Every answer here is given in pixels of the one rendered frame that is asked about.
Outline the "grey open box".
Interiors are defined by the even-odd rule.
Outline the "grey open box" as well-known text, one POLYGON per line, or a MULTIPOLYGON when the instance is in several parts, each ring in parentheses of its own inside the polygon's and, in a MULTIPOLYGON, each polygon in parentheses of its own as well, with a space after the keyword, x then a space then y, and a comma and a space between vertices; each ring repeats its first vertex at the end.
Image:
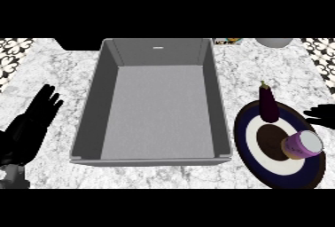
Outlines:
POLYGON ((107 39, 71 162, 151 167, 207 166, 231 160, 213 40, 107 39))

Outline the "purple can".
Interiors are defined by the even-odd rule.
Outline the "purple can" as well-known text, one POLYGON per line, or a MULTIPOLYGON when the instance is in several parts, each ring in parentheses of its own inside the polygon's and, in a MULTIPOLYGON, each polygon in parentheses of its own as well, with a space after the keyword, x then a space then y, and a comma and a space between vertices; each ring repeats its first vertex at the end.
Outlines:
POLYGON ((301 160, 318 156, 324 151, 324 142, 316 132, 301 130, 282 140, 285 156, 301 160))

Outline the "colourful printed carton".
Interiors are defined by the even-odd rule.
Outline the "colourful printed carton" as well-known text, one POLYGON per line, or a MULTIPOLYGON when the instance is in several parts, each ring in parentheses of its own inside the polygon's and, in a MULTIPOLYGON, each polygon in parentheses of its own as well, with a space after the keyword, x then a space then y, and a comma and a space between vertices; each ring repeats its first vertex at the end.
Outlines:
POLYGON ((216 45, 241 45, 244 38, 214 38, 216 45))

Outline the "black appliance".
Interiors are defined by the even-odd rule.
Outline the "black appliance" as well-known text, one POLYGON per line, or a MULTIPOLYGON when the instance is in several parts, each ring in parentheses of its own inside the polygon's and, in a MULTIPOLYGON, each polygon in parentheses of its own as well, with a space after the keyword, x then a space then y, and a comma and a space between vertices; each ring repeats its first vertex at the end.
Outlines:
POLYGON ((98 51, 102 45, 102 39, 98 38, 56 38, 67 51, 98 51))

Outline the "dark purple eggplant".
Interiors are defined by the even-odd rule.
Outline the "dark purple eggplant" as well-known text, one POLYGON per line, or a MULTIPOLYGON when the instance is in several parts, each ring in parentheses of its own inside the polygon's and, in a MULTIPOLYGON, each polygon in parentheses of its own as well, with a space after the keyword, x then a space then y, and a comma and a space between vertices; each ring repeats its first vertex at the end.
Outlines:
POLYGON ((262 82, 260 86, 260 118, 269 122, 279 121, 279 107, 272 94, 272 87, 262 82))

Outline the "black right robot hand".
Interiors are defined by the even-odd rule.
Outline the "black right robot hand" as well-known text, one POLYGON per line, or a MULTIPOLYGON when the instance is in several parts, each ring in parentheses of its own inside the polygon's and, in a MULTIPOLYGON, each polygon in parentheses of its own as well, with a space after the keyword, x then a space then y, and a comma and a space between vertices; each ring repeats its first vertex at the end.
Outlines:
POLYGON ((310 124, 335 129, 335 104, 322 104, 304 111, 310 124))

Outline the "dark blue and white plate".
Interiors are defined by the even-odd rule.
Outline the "dark blue and white plate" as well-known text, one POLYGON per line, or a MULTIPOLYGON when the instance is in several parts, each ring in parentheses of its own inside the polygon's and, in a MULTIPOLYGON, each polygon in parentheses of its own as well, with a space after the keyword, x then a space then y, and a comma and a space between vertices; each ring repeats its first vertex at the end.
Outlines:
POLYGON ((282 151, 284 139, 301 130, 315 131, 303 115, 279 103, 281 118, 260 118, 260 101, 250 102, 237 115, 235 143, 239 157, 253 175, 273 189, 313 189, 324 178, 327 154, 300 160, 282 151))

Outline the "grey round bowl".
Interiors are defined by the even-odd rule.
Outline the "grey round bowl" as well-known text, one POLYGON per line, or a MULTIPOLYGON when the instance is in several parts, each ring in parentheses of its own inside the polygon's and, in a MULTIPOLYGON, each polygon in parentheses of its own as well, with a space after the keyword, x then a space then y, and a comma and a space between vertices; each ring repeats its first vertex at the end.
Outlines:
POLYGON ((257 38, 257 42, 269 48, 284 48, 293 41, 293 38, 257 38))

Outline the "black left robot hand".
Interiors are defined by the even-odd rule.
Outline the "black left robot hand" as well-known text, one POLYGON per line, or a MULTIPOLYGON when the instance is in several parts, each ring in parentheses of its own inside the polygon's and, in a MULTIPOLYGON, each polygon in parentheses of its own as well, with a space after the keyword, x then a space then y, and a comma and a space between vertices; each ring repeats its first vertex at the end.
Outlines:
POLYGON ((0 167, 25 166, 34 160, 62 104, 55 87, 45 84, 25 113, 0 130, 0 167))

